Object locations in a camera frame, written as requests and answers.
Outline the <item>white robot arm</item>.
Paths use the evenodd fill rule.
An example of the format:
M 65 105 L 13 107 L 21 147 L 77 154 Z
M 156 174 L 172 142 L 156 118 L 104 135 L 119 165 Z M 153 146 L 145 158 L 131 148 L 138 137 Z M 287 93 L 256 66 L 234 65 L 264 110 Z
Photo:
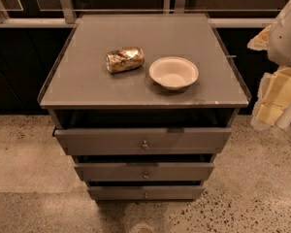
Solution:
M 268 58 L 278 65 L 273 74 L 265 73 L 261 79 L 251 125 L 256 130 L 271 126 L 287 128 L 291 123 L 291 0 L 247 47 L 265 50 Z

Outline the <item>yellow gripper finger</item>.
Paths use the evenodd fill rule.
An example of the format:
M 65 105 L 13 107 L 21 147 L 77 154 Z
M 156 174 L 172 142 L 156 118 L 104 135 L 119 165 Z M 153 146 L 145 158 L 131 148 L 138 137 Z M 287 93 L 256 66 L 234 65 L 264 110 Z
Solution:
M 269 33 L 270 33 L 270 25 L 266 26 L 258 35 L 252 38 L 247 47 L 250 50 L 267 50 L 269 45 Z

